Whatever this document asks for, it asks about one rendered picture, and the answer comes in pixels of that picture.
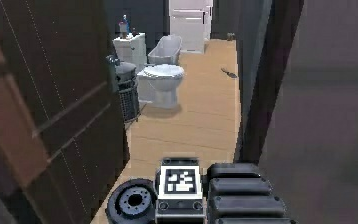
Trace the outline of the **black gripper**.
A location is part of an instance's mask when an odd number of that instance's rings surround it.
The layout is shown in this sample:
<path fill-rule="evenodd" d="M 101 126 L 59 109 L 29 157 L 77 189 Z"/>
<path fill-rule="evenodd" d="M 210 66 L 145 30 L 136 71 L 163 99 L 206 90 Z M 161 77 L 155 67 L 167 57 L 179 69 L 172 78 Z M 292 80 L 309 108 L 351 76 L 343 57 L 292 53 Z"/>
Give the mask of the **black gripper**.
<path fill-rule="evenodd" d="M 105 214 L 109 224 L 154 224 L 157 196 L 149 179 L 130 179 L 110 195 Z"/>

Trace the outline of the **black mesh bin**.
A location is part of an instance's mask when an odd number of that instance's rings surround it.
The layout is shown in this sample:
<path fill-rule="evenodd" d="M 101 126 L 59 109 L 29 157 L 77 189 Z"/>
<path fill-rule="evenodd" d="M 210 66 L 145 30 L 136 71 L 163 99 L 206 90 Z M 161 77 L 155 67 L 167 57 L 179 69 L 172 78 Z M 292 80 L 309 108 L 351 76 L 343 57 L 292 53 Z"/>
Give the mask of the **black mesh bin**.
<path fill-rule="evenodd" d="M 116 66 L 115 76 L 119 89 L 123 119 L 127 123 L 135 120 L 140 112 L 136 66 L 128 62 L 120 62 Z"/>

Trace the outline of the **dark brown room door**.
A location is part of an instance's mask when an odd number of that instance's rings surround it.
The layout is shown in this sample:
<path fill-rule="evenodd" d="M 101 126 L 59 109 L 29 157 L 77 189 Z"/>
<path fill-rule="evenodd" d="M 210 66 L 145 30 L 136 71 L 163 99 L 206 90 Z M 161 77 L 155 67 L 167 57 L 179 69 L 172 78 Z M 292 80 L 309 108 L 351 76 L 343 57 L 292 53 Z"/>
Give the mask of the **dark brown room door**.
<path fill-rule="evenodd" d="M 129 153 L 104 0 L 0 0 L 0 203 L 90 224 Z"/>

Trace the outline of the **white toilet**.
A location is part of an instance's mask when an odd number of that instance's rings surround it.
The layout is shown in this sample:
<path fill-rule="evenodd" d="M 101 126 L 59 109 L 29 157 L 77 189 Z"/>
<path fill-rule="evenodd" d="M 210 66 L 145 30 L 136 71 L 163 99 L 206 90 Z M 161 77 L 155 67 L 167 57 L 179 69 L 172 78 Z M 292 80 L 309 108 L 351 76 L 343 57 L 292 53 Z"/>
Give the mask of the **white toilet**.
<path fill-rule="evenodd" d="M 184 75 L 184 69 L 178 65 L 146 66 L 137 74 L 139 100 L 158 108 L 175 108 L 178 105 L 177 89 Z"/>

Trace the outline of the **white sink cabinet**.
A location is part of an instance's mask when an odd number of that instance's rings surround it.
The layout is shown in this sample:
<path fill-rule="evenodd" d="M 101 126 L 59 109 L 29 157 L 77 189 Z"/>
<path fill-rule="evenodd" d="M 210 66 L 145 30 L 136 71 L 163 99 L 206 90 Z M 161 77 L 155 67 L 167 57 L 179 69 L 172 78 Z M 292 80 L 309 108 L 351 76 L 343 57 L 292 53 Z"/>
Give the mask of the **white sink cabinet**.
<path fill-rule="evenodd" d="M 121 61 L 132 63 L 136 72 L 140 72 L 147 64 L 146 35 L 139 33 L 136 36 L 129 34 L 126 39 L 117 37 L 113 40 L 117 56 Z"/>

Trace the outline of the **white bathtub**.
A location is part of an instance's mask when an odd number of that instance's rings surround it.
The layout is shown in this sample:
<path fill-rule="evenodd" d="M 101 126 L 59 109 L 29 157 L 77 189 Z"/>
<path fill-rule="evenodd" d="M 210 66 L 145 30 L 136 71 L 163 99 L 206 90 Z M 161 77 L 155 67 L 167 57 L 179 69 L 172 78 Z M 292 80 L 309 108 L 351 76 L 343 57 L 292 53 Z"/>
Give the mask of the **white bathtub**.
<path fill-rule="evenodd" d="M 182 38 L 177 35 L 163 36 L 148 54 L 150 64 L 179 64 Z"/>

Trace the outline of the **dark brush on floor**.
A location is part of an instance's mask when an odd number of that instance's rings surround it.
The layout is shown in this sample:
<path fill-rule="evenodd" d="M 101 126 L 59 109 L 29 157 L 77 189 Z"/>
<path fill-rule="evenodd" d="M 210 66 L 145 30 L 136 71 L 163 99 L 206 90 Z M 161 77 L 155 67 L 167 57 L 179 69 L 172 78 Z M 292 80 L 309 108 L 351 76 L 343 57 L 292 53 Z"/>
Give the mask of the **dark brush on floor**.
<path fill-rule="evenodd" d="M 233 73 L 233 72 L 230 72 L 230 71 L 228 71 L 227 69 L 225 69 L 225 68 L 221 68 L 221 71 L 222 72 L 224 72 L 228 77 L 230 77 L 230 78 L 237 78 L 238 76 L 235 74 L 235 73 Z"/>

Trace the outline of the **blue spray bottle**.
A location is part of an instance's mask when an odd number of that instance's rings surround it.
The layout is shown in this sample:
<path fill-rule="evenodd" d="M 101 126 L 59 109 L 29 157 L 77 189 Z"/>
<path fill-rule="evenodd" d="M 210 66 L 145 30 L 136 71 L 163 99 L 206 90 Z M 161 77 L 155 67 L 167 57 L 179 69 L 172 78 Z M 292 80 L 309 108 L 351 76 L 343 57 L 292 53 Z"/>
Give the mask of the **blue spray bottle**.
<path fill-rule="evenodd" d="M 123 15 L 121 21 L 118 23 L 118 26 L 119 26 L 119 32 L 121 33 L 122 38 L 126 39 L 130 33 L 129 22 L 128 22 L 126 14 Z"/>

